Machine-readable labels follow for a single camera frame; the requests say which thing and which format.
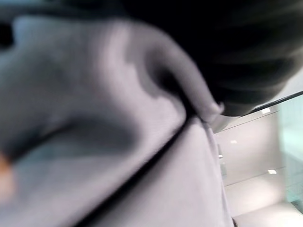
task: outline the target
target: dark hair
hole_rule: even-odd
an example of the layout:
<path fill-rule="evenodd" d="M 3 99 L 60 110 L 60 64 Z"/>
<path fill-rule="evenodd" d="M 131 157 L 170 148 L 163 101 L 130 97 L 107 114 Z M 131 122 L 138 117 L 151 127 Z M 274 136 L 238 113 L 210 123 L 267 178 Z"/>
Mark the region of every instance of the dark hair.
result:
<path fill-rule="evenodd" d="M 235 227 L 238 227 L 237 222 L 236 222 L 235 219 L 232 218 L 232 222 L 233 222 L 233 225 L 234 225 Z"/>

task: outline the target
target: ceiling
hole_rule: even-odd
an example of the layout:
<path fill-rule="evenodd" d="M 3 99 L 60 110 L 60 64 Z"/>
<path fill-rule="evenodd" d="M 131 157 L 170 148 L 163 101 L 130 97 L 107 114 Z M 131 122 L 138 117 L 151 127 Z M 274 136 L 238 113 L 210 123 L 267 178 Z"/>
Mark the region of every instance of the ceiling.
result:
<path fill-rule="evenodd" d="M 278 110 L 241 117 L 215 135 L 223 155 L 224 185 L 232 216 L 285 200 Z M 275 169 L 276 175 L 268 174 Z"/>

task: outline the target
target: ceiling light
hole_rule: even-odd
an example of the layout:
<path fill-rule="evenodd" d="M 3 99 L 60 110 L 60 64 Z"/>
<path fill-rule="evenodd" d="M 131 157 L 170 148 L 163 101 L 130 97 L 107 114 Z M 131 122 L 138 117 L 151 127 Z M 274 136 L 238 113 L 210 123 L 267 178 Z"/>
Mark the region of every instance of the ceiling light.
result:
<path fill-rule="evenodd" d="M 267 114 L 267 113 L 270 113 L 270 109 L 269 108 L 265 108 L 265 109 L 261 110 L 261 112 L 263 114 Z"/>
<path fill-rule="evenodd" d="M 268 173 L 269 173 L 269 174 L 276 174 L 276 170 L 270 169 L 270 170 L 268 171 Z"/>

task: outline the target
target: person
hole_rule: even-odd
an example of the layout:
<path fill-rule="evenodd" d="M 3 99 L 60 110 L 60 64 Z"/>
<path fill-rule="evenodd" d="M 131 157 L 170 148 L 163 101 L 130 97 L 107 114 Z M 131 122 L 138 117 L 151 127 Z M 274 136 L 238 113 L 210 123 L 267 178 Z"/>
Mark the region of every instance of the person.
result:
<path fill-rule="evenodd" d="M 212 125 L 301 68 L 300 4 L 1 0 L 0 226 L 232 227 Z"/>

